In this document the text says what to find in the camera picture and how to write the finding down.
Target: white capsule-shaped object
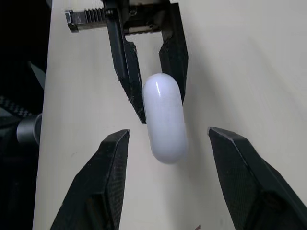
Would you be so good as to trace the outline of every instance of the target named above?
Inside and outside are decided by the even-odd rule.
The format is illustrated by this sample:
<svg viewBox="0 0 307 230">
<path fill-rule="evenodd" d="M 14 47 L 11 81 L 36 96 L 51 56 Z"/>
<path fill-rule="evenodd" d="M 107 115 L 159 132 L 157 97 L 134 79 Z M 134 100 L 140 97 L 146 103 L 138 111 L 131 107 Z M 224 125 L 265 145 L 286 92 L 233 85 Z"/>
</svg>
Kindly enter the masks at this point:
<svg viewBox="0 0 307 230">
<path fill-rule="evenodd" d="M 152 75 L 143 88 L 150 146 L 162 163 L 172 164 L 188 152 L 180 90 L 167 74 Z"/>
</svg>

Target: metal cylinder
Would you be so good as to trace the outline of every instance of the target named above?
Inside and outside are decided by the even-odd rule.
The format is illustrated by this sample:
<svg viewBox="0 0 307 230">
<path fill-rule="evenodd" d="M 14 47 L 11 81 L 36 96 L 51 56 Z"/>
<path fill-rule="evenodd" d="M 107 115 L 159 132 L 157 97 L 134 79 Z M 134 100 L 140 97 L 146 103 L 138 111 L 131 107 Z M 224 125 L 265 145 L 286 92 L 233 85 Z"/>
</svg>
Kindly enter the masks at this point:
<svg viewBox="0 0 307 230">
<path fill-rule="evenodd" d="M 39 146 L 42 114 L 23 119 L 17 127 L 17 140 L 22 145 Z"/>
</svg>

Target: screw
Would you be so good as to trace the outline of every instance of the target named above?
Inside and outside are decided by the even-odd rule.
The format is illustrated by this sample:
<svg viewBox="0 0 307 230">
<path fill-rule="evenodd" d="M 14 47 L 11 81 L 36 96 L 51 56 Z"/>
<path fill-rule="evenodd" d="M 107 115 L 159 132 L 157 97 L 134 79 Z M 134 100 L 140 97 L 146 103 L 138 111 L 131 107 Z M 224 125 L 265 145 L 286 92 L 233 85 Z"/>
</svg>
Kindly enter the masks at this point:
<svg viewBox="0 0 307 230">
<path fill-rule="evenodd" d="M 107 16 L 112 16 L 112 15 L 113 15 L 113 10 L 108 9 L 108 10 L 106 11 L 106 15 L 107 15 Z"/>
</svg>

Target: white table surface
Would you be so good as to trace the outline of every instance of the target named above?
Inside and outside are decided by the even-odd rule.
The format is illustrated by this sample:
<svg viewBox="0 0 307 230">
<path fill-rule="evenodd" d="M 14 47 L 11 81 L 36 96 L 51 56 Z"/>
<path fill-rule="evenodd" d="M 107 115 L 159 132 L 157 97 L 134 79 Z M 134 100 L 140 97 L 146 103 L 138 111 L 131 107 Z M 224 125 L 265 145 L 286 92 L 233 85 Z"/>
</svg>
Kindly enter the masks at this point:
<svg viewBox="0 0 307 230">
<path fill-rule="evenodd" d="M 53 0 L 34 229 L 49 229 L 74 176 L 111 133 L 130 129 L 122 230 L 233 230 L 207 127 L 254 145 L 307 204 L 307 1 L 180 0 L 189 52 L 189 156 L 163 165 L 113 68 L 107 29 L 72 34 Z M 131 36 L 142 82 L 161 72 L 162 36 Z"/>
</svg>

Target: black jaw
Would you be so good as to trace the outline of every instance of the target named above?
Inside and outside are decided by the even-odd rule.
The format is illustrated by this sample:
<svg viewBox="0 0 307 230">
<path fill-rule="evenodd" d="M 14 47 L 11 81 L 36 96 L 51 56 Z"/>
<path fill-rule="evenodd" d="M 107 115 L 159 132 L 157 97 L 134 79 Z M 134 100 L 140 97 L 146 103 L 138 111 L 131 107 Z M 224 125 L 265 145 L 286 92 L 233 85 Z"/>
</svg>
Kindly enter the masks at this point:
<svg viewBox="0 0 307 230">
<path fill-rule="evenodd" d="M 136 46 L 125 38 L 131 34 L 162 32 L 159 52 L 162 72 L 172 76 L 184 101 L 188 69 L 188 51 L 178 3 L 130 6 L 125 0 L 104 0 L 103 9 L 65 11 L 72 32 L 97 27 L 108 28 L 113 64 L 140 121 L 146 123 L 142 80 Z"/>
</svg>

